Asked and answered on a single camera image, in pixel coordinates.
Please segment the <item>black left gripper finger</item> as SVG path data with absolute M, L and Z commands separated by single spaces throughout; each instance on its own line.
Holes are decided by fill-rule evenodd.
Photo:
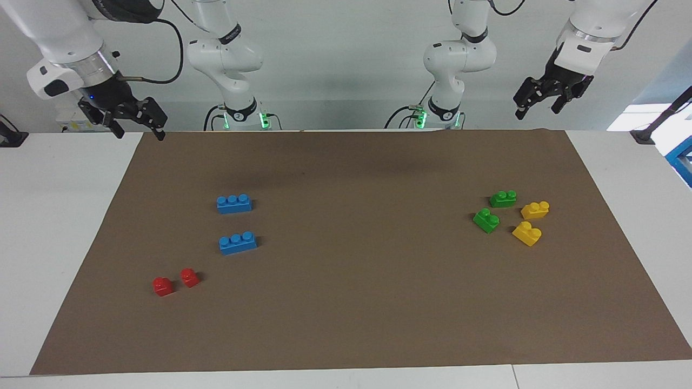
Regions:
M 586 88 L 588 88 L 586 85 L 573 85 L 565 87 L 560 93 L 560 96 L 558 96 L 551 106 L 553 113 L 559 114 L 564 106 L 566 106 L 566 104 L 568 104 L 570 101 L 581 98 L 581 96 L 583 96 L 585 93 Z
M 514 95 L 516 104 L 515 116 L 518 120 L 523 120 L 528 110 L 548 97 L 549 81 L 544 77 L 527 77 L 522 82 Z

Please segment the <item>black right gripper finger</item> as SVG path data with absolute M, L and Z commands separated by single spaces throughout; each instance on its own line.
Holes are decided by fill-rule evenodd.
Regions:
M 167 116 L 153 97 L 147 97 L 138 101 L 138 123 L 149 128 L 158 141 L 165 138 L 165 126 Z
M 102 126 L 109 129 L 116 136 L 116 138 L 123 138 L 124 130 L 111 111 L 103 112 Z

